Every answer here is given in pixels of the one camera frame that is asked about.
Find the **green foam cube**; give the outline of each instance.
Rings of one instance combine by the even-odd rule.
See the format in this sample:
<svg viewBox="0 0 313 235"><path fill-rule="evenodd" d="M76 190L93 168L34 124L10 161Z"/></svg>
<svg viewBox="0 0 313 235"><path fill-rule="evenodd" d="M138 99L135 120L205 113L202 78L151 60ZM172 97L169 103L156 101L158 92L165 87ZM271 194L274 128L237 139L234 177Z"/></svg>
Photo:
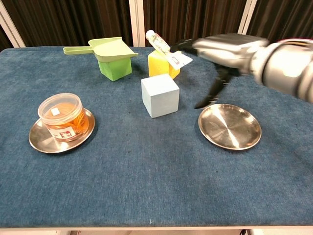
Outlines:
<svg viewBox="0 0 313 235"><path fill-rule="evenodd" d="M132 73L131 59L125 58L111 62L98 61L100 71L109 80L116 81Z"/></svg>

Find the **label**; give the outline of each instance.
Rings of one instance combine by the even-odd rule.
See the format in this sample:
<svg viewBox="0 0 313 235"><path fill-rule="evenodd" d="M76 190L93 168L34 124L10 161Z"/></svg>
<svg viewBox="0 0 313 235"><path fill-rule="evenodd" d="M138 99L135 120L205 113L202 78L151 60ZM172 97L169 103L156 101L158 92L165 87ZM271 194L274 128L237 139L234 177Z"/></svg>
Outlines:
<svg viewBox="0 0 313 235"><path fill-rule="evenodd" d="M166 59L175 70L179 70L181 67L189 64L192 61L190 57L179 52L168 53L166 55Z"/></svg>
<svg viewBox="0 0 313 235"><path fill-rule="evenodd" d="M52 115L57 116L58 114L60 114L60 111L58 108L53 108L51 109Z"/></svg>
<svg viewBox="0 0 313 235"><path fill-rule="evenodd" d="M64 129L59 129L59 130L51 129L51 130L49 130L49 132L51 133L52 136L54 136L55 138L58 138L58 139L68 139L68 138L71 138L73 136L76 136L76 134L75 134L75 132L71 126L64 128Z"/></svg>
<svg viewBox="0 0 313 235"><path fill-rule="evenodd" d="M159 52L167 55L170 53L170 46L158 34L155 34L151 39L151 45Z"/></svg>

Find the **white pole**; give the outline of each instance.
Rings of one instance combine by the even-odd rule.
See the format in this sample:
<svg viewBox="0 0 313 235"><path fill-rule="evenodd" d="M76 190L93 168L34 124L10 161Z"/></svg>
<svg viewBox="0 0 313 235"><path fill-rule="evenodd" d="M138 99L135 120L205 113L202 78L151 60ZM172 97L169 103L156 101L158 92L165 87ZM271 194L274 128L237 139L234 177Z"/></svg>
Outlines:
<svg viewBox="0 0 313 235"><path fill-rule="evenodd" d="M249 28L249 24L253 15L257 0L246 0L243 16L241 17L238 33L246 34Z"/></svg>
<svg viewBox="0 0 313 235"><path fill-rule="evenodd" d="M145 47L143 0L129 0L134 47Z"/></svg>
<svg viewBox="0 0 313 235"><path fill-rule="evenodd" d="M2 26L4 32L8 36L10 42L14 47L25 47L25 44L16 30L11 17L6 11L2 1L0 0L0 25Z"/></svg>

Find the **yellow block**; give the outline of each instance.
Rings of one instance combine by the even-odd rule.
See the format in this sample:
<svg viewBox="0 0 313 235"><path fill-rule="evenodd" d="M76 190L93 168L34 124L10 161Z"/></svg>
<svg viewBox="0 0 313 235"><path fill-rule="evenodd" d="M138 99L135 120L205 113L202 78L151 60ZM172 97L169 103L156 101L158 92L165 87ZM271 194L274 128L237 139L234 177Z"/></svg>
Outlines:
<svg viewBox="0 0 313 235"><path fill-rule="evenodd" d="M167 59L156 50L148 55L148 67L149 77L168 73L174 79L180 73L180 70L174 70Z"/></svg>

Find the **metal plate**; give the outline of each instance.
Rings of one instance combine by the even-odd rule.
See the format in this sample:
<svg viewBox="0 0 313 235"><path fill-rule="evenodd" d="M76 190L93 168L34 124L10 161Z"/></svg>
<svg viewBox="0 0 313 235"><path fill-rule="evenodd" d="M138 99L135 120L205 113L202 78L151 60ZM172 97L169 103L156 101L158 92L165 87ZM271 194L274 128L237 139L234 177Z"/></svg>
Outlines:
<svg viewBox="0 0 313 235"><path fill-rule="evenodd" d="M78 139L69 142L57 141L52 137L46 126L42 123L41 119L39 119L35 122L29 132L28 139L30 145L43 153L61 153L77 147L91 135L95 125L92 113L87 109L84 110L89 120L89 127L87 132Z"/></svg>
<svg viewBox="0 0 313 235"><path fill-rule="evenodd" d="M256 145L262 135L259 122L248 111L231 104L214 104L199 115L202 134L219 147L243 150Z"/></svg>

